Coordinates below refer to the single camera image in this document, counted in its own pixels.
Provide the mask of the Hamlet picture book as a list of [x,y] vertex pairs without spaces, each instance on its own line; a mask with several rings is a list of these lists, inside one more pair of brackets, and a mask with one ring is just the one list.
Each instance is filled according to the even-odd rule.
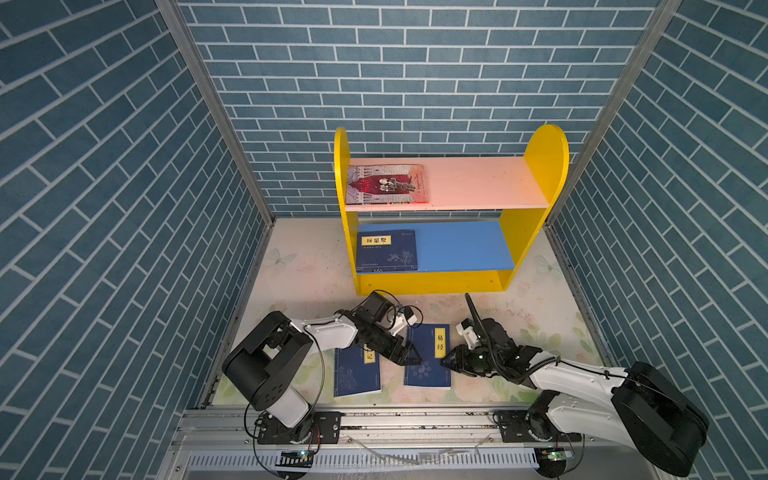
[[420,164],[350,166],[345,200],[350,205],[427,203],[425,168]]

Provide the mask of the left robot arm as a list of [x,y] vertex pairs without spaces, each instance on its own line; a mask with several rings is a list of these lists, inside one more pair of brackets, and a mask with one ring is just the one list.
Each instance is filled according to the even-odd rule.
[[312,351],[356,345],[401,365],[419,365],[421,356],[409,340],[384,328],[375,317],[356,310],[299,321],[281,311],[264,317],[223,361],[222,373],[257,412],[265,412],[288,443],[302,443],[316,428],[315,401],[307,401],[292,382]]

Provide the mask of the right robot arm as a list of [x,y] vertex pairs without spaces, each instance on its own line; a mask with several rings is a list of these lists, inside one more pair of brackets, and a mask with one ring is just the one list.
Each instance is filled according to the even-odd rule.
[[670,380],[650,364],[629,368],[564,360],[510,338],[491,318],[465,319],[463,343],[442,358],[466,376],[499,377],[538,391],[522,423],[540,442],[567,434],[594,436],[634,448],[658,469],[691,473],[707,440],[709,421]]

